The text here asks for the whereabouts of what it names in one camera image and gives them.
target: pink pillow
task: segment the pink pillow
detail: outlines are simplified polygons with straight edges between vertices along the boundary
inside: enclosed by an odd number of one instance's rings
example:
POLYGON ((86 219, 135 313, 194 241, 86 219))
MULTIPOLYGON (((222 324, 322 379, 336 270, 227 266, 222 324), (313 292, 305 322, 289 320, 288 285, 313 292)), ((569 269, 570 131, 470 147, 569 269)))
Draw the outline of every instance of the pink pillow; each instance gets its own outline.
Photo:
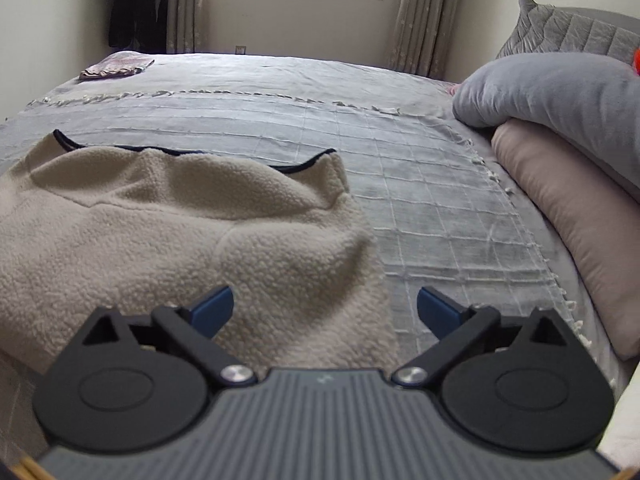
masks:
POLYGON ((510 119, 492 146, 574 257, 617 354, 640 354, 640 205, 546 126, 510 119))

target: pillow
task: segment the pillow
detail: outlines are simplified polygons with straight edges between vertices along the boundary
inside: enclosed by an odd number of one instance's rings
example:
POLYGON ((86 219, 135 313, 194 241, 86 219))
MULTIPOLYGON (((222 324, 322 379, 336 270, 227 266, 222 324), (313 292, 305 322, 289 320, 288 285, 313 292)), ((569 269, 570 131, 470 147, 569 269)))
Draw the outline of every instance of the pillow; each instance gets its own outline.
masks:
POLYGON ((503 57, 460 85, 453 113, 477 128, 511 117, 544 124, 640 197, 640 77, 616 59, 577 52, 503 57))
POLYGON ((519 0, 520 17, 498 58, 526 52, 590 52, 633 62, 640 36, 575 12, 519 0))
POLYGON ((569 14, 578 14, 586 16, 600 22, 609 23, 617 28, 623 28, 640 36, 640 19, 620 14, 619 12, 611 12, 610 10, 588 9, 585 7, 558 7, 569 14))
POLYGON ((640 204, 539 124, 509 120, 492 147, 569 249, 616 353, 640 354, 640 204))

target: quilted gray pillow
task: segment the quilted gray pillow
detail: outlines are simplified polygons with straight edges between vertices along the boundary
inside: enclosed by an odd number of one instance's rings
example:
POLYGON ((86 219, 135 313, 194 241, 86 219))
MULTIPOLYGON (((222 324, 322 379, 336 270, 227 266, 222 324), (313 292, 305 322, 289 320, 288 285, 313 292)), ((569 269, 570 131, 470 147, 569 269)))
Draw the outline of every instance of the quilted gray pillow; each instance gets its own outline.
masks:
POLYGON ((633 63, 640 36, 580 14, 519 0, 520 17, 499 57, 527 52, 589 52, 633 63))

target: gray pillow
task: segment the gray pillow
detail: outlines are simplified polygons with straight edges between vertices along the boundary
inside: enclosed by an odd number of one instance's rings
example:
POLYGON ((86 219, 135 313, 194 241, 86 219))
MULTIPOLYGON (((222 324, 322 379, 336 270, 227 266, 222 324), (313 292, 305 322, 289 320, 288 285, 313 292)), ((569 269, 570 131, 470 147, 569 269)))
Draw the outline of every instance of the gray pillow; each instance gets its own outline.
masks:
POLYGON ((498 58, 526 52, 590 52, 633 63, 640 36, 577 13, 519 0, 520 17, 498 58))
POLYGON ((640 76, 616 59, 577 52, 503 57, 462 83, 453 113, 476 128, 511 117, 544 124, 640 196, 640 76))

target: folded cloth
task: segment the folded cloth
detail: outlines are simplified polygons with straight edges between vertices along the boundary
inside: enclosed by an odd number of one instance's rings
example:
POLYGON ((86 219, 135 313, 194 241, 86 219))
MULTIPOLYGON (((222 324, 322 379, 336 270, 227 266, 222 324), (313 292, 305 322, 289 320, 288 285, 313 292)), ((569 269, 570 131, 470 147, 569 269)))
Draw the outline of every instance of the folded cloth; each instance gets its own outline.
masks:
POLYGON ((104 58, 100 63, 85 68, 79 79, 105 79, 107 77, 126 77, 144 72, 154 59, 132 50, 116 52, 104 58))
POLYGON ((640 368, 620 397, 598 451, 620 468, 640 467, 640 368))
POLYGON ((60 132, 0 177, 0 348, 43 372, 99 305, 236 300, 216 341, 271 366, 398 364, 372 230, 337 153, 299 166, 60 132))

